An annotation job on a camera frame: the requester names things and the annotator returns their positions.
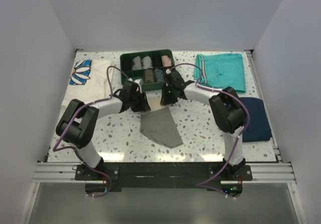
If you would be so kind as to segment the grey cream underwear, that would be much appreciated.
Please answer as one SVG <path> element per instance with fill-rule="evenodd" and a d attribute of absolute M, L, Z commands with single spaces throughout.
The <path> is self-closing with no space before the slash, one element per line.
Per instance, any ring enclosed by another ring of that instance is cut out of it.
<path fill-rule="evenodd" d="M 169 108 L 160 104 L 160 97 L 148 98 L 147 101 L 150 111 L 144 112 L 140 117 L 140 133 L 170 149 L 182 145 L 183 140 Z"/>

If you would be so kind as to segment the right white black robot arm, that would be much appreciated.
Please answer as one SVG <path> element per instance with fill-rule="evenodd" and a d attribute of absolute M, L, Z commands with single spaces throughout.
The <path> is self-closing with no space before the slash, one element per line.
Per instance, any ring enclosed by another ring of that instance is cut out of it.
<path fill-rule="evenodd" d="M 179 99 L 193 100 L 210 106 L 215 123 L 223 132 L 225 157 L 223 173 L 229 180 L 241 175 L 245 166 L 241 137 L 249 125 L 250 116 L 232 87 L 215 89 L 188 81 L 179 87 L 167 83 L 162 86 L 161 105 L 178 102 Z"/>

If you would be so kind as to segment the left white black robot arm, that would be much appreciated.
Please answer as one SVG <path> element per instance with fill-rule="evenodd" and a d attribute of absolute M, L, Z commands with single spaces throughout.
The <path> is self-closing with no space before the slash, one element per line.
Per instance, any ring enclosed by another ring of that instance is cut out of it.
<path fill-rule="evenodd" d="M 86 174 L 93 180 L 100 179 L 106 171 L 104 161 L 92 143 L 96 122 L 129 109 L 134 113 L 150 110 L 146 94 L 142 91 L 141 79 L 126 80 L 121 89 L 105 99 L 87 104 L 78 99 L 71 100 L 56 126 L 56 135 L 60 138 L 53 151 L 64 149 L 58 147 L 61 141 L 68 143 L 87 167 Z"/>

